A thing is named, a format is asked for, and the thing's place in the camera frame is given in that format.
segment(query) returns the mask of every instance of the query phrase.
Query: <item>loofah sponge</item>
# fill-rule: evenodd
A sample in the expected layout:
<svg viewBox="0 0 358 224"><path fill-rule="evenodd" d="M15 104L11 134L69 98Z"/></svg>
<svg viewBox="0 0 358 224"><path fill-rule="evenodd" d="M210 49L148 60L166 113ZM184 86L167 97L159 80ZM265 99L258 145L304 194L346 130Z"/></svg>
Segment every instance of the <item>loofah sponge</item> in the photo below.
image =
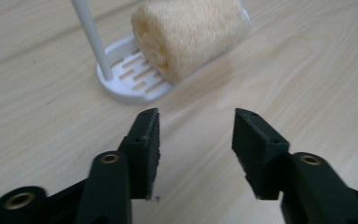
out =
<svg viewBox="0 0 358 224"><path fill-rule="evenodd" d="M145 57L171 83L240 43L249 20L238 0L168 0L139 7L132 30Z"/></svg>

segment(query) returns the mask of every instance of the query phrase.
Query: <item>screw hole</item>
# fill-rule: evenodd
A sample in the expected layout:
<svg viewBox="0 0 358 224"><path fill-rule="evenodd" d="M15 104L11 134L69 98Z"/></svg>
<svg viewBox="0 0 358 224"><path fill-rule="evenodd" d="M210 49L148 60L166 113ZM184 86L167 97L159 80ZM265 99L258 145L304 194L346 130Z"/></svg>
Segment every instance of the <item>screw hole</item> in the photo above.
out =
<svg viewBox="0 0 358 224"><path fill-rule="evenodd" d="M321 162L318 159L316 159L312 156L302 156L300 159L309 165L320 165L321 164Z"/></svg>
<svg viewBox="0 0 358 224"><path fill-rule="evenodd" d="M16 210L27 205L34 199L34 193L32 192L23 192L14 195L5 203L5 208L7 210Z"/></svg>
<svg viewBox="0 0 358 224"><path fill-rule="evenodd" d="M101 163L114 163L114 162L117 162L119 159L119 156L118 155L115 155L115 154L108 154L108 155L105 155L101 158Z"/></svg>

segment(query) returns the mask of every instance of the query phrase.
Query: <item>white rod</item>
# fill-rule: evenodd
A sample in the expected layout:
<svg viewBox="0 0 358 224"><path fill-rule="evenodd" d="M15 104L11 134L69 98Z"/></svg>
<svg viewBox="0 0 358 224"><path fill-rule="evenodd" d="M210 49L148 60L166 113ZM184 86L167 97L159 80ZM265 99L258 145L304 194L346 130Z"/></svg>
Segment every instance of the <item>white rod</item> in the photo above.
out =
<svg viewBox="0 0 358 224"><path fill-rule="evenodd" d="M103 43L98 35L97 27L93 21L89 6L86 0L72 0L76 14L83 26L83 30L86 33L89 44L94 52L95 58L103 71L103 76L106 80L112 80L113 74L107 57L103 49Z"/></svg>

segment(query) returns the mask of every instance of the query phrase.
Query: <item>wood grain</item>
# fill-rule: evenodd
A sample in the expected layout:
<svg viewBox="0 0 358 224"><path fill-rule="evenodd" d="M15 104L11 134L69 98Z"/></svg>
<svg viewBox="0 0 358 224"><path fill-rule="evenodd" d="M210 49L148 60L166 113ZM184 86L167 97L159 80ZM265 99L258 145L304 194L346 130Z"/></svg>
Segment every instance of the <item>wood grain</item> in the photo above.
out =
<svg viewBox="0 0 358 224"><path fill-rule="evenodd" d="M131 33L142 1L89 1L105 45ZM0 1L0 196L53 194L116 150L140 111L158 107L159 203L133 223L283 223L257 201L231 151L234 109L253 110L358 189L358 0L243 1L249 37L150 105L112 100L70 1Z"/></svg>

